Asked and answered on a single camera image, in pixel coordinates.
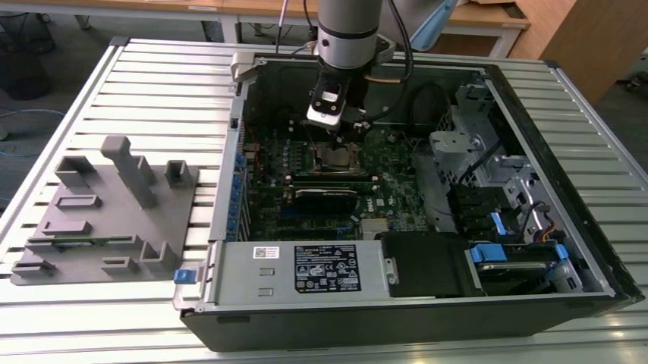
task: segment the aluminum extrusion table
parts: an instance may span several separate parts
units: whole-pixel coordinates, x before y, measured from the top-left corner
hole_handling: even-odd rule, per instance
[[[568,322],[534,337],[213,353],[181,323],[172,304],[173,281],[11,284],[11,266],[57,190],[53,171],[61,157],[86,155],[94,163],[107,162],[99,147],[113,133],[129,135],[134,154],[146,155],[152,165],[185,159],[201,167],[184,259],[205,259],[233,101],[229,66],[233,53],[244,49],[272,50],[258,45],[146,39],[109,48],[0,220],[0,362],[646,362],[648,301],[613,315]],[[648,179],[562,70],[540,61],[420,57],[502,67],[648,293]],[[198,285],[184,287],[185,299],[196,299]]]

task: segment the gray floor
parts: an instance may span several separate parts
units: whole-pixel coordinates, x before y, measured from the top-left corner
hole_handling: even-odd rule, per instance
[[[145,20],[93,17],[93,29],[79,30],[70,15],[53,15],[50,30],[58,49],[42,56],[53,78],[55,90],[43,98],[29,102],[11,100],[0,92],[0,108],[51,108],[66,112],[83,83],[97,65],[114,36],[133,36],[150,39],[205,41],[204,28],[198,21]],[[244,26],[244,39],[249,42],[272,44],[277,27],[264,30],[268,36],[253,35],[253,28]],[[283,44],[301,45],[308,40],[307,27],[296,27]],[[615,86],[599,104],[598,110],[618,134],[635,158],[648,168],[648,96],[627,93]],[[59,124],[55,115],[17,115],[0,119],[11,132],[11,138],[0,142],[0,151],[15,154],[38,153]],[[0,211],[10,199],[37,158],[11,158],[0,155]]]
[[[204,28],[198,21],[150,20],[117,17],[93,17],[93,28],[81,30],[73,15],[51,14],[49,24],[57,41],[57,50],[41,56],[53,79],[54,91],[45,97],[21,102],[10,99],[0,91],[0,113],[3,107],[13,109],[50,108],[66,112],[78,96],[83,84],[94,70],[114,36],[146,39],[172,39],[205,42]],[[308,28],[284,29],[283,44],[301,46],[308,41]],[[248,24],[242,27],[244,40],[257,44],[273,44],[277,27],[264,29],[265,36],[254,36]],[[0,141],[0,152],[14,154],[38,153],[58,127],[61,118],[55,115],[23,114],[0,119],[11,137]],[[0,212],[37,158],[13,158],[0,155]]]

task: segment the wire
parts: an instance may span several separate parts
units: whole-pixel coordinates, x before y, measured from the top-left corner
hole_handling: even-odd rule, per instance
[[[442,210],[438,210],[436,208],[434,208],[434,210],[435,210],[436,212],[439,212],[440,214],[443,214],[443,215],[448,215],[448,216],[451,216],[451,217],[455,217],[455,215],[454,215],[452,213],[450,213],[450,212],[443,212]]]
[[[284,40],[287,39],[287,37],[288,37],[288,35],[289,35],[291,31],[293,30],[293,27],[295,27],[295,25],[291,25],[291,26],[288,27],[287,34],[284,34],[284,37],[283,37],[283,42],[284,42]]]
[[[399,95],[399,99],[395,102],[395,105],[388,108],[385,111],[377,113],[376,115],[372,116],[365,116],[364,119],[356,122],[364,122],[364,121],[377,121],[379,119],[385,118],[395,110],[399,108],[399,105],[404,101],[405,98],[405,93],[408,91],[408,81],[412,76],[412,71],[415,69],[415,53],[412,51],[412,43],[409,41],[409,35],[408,35],[408,28],[405,27],[404,24],[404,19],[401,18],[399,9],[396,8],[395,0],[388,0],[388,4],[392,10],[392,14],[395,15],[396,19],[396,25],[399,26],[399,31],[401,33],[401,36],[404,37],[404,46],[405,46],[405,75],[404,77],[399,79],[383,79],[377,77],[372,77],[371,75],[365,76],[365,79],[369,80],[371,82],[376,83],[384,83],[384,84],[403,84],[404,89],[401,90],[401,93]]]
[[[308,14],[308,0],[304,0],[304,15],[307,16],[307,22],[311,28],[313,28],[313,22],[312,22],[312,17]]]
[[[256,30],[257,30],[257,26],[256,26],[254,24],[248,23],[248,25],[250,25],[250,26],[253,27],[253,29],[256,29]],[[273,28],[277,26],[277,24],[269,25],[268,27],[264,27],[261,24],[258,24],[258,26],[260,26],[260,28],[262,28],[262,29],[273,29]]]
[[[471,176],[471,174],[478,170],[479,166],[484,164],[484,162],[496,154],[498,149],[503,146],[503,141],[498,140],[498,143],[486,151],[482,157],[479,157],[478,162],[467,169],[463,176],[458,180],[458,184],[462,184],[463,181]]]
[[[277,45],[275,47],[275,52],[277,54],[280,53],[280,43],[283,42],[284,17],[287,16],[288,2],[289,0],[284,0],[283,14],[280,15],[280,31],[277,32]]]
[[[401,102],[405,99],[405,93],[407,92],[408,92],[408,84],[404,83],[404,89],[401,90],[401,92],[399,94],[399,99],[396,100],[395,105],[392,105],[392,107],[388,107],[385,111],[377,113],[376,115],[365,116],[361,120],[359,120],[356,122],[357,123],[364,122],[364,121],[372,122],[372,121],[377,121],[379,119],[385,118],[399,108],[399,105],[401,104]]]
[[[407,83],[409,81],[411,76],[412,76],[412,70],[415,68],[415,53],[412,51],[412,43],[409,41],[408,28],[405,27],[404,19],[401,17],[400,12],[399,12],[399,8],[396,7],[395,0],[388,0],[387,3],[389,4],[389,8],[392,10],[392,15],[395,16],[395,20],[396,20],[396,25],[399,26],[399,31],[400,31],[401,36],[404,38],[405,75],[401,79],[373,77],[371,75],[367,75],[365,78],[371,82],[376,82],[376,83],[399,84],[399,83]]]
[[[25,109],[25,110],[14,110],[11,108],[6,108],[6,107],[0,107],[0,108],[5,108],[6,110],[13,110],[13,112],[9,112],[3,115],[0,115],[0,118],[6,118],[7,116],[13,116],[13,115],[17,115],[17,114],[23,114],[23,113],[31,113],[31,112],[43,112],[46,114],[57,114],[62,117],[66,117],[66,114],[61,111],[57,111],[57,110],[49,110],[46,108],[29,108],[29,109]]]
[[[539,200],[531,205],[530,209],[526,212],[526,216],[523,217],[523,223],[520,224],[520,230],[518,231],[516,235],[516,242],[520,244],[523,244],[526,241],[526,228],[527,224],[530,223],[531,214],[540,205],[546,205],[546,202]]]
[[[550,226],[547,227],[546,232],[542,234],[542,236],[539,238],[539,240],[542,242],[547,241],[551,233],[554,233],[556,231],[556,227],[558,227],[556,221],[550,217],[550,214],[547,212],[546,212],[544,216],[546,216],[547,221],[550,222]]]
[[[0,155],[6,155],[7,157],[27,158],[27,157],[37,157],[41,154],[14,154],[7,152],[0,152]]]
[[[448,93],[446,93],[446,90],[444,90],[444,87],[442,87],[442,85],[435,82],[435,81],[428,81],[425,83],[423,83],[420,86],[416,87],[416,89],[412,91],[412,93],[409,94],[409,97],[408,97],[408,105],[407,105],[407,108],[408,108],[408,114],[407,114],[407,122],[409,124],[415,124],[415,103],[421,95],[421,92],[428,89],[428,88],[432,88],[435,89],[436,91],[440,91],[442,92],[442,95],[444,97],[444,100],[446,100],[446,113],[444,113],[444,118],[448,118],[450,116],[450,110],[451,110],[451,107],[452,107],[452,101],[448,97]]]
[[[303,50],[308,48],[308,44],[303,45],[300,48],[297,48],[293,52],[292,55],[297,55]]]

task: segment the warning label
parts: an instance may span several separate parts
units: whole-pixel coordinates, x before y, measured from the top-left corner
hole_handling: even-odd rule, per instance
[[[296,246],[296,289],[300,293],[363,290],[356,246]]]

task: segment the circuit board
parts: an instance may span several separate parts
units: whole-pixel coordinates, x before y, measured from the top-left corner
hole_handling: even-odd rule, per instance
[[[256,136],[246,145],[250,240],[360,240],[363,221],[385,221],[388,230],[427,231],[412,141],[400,135],[376,127],[339,149],[276,130]],[[296,207],[301,193],[323,197]]]

